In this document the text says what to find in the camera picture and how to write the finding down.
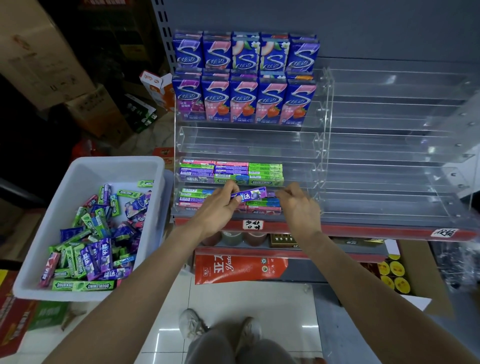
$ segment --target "right hand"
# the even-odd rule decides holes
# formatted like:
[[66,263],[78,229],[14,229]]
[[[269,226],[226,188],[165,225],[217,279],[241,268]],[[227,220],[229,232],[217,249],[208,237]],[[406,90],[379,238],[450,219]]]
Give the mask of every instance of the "right hand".
[[315,234],[322,232],[320,206],[301,190],[297,182],[276,191],[275,194],[280,200],[290,233],[300,247],[309,242]]

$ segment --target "forearm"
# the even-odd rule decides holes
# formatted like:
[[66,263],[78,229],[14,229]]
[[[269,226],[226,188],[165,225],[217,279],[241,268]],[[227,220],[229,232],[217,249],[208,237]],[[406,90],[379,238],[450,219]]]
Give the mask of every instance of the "forearm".
[[175,228],[44,363],[133,363],[178,272],[200,240],[195,226]]
[[478,363],[452,335],[351,259],[328,236],[300,242],[382,363]]

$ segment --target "left hand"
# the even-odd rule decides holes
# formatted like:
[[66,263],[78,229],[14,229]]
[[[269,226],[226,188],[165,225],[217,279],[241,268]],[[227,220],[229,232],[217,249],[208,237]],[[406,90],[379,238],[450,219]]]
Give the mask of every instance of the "left hand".
[[233,180],[228,180],[223,188],[217,188],[205,199],[202,207],[188,223],[200,229],[201,240],[221,230],[232,218],[233,211],[241,202],[241,197],[230,199],[230,195],[238,191],[240,191],[238,185]]

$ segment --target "hand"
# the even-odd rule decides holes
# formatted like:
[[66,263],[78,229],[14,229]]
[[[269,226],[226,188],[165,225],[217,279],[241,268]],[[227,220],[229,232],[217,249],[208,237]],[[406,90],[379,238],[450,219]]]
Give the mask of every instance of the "hand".
[[202,207],[189,221],[189,224],[200,229],[201,240],[221,230],[232,218],[241,197],[237,196],[230,200],[230,195],[238,191],[240,191],[238,185],[233,180],[228,180],[223,188],[217,188],[205,199]]
[[313,235],[322,232],[320,206],[301,190],[297,182],[275,194],[280,200],[290,233],[300,247],[311,241]]

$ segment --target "strawberry image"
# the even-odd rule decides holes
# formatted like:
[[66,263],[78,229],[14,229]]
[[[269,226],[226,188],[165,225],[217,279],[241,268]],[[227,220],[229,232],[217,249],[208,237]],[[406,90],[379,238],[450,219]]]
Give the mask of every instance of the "strawberry image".
[[243,116],[250,116],[250,115],[253,115],[253,113],[255,112],[255,108],[253,108],[250,105],[245,105],[242,109],[242,112],[243,112]]
[[304,108],[298,108],[298,109],[295,109],[295,111],[293,112],[293,118],[301,118],[303,116],[305,116],[305,114],[307,113],[307,110],[305,110]]
[[280,109],[276,106],[271,106],[268,110],[267,110],[267,117],[269,118],[274,118],[275,116],[278,116],[280,113]]
[[228,106],[225,106],[224,104],[221,104],[221,105],[218,105],[218,108],[216,110],[219,115],[223,116],[228,114],[228,112],[230,111],[230,108]]

